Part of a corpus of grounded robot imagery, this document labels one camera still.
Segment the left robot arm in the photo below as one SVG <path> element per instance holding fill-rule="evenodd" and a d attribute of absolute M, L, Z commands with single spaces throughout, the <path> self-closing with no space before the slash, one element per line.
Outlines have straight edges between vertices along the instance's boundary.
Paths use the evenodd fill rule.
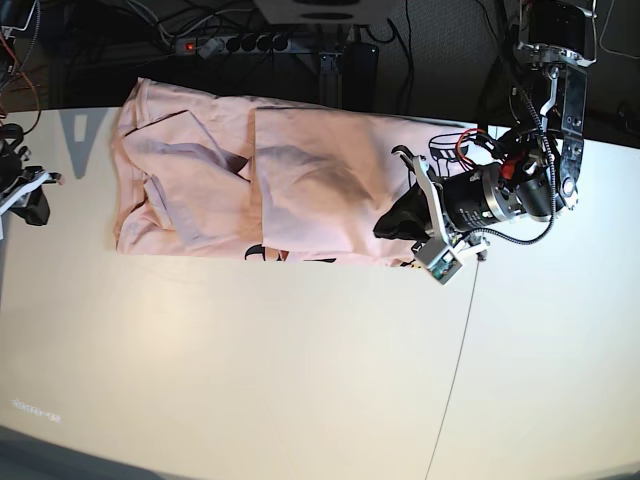
<path fill-rule="evenodd" d="M 498 225 L 528 218 L 551 227 L 578 202 L 587 70 L 596 60 L 596 9 L 523 1 L 497 34 L 495 75 L 508 79 L 514 126 L 441 134 L 429 154 L 404 145 L 409 190 L 377 222 L 376 237 L 407 240 L 414 264 L 446 283 L 468 257 L 484 259 Z"/>

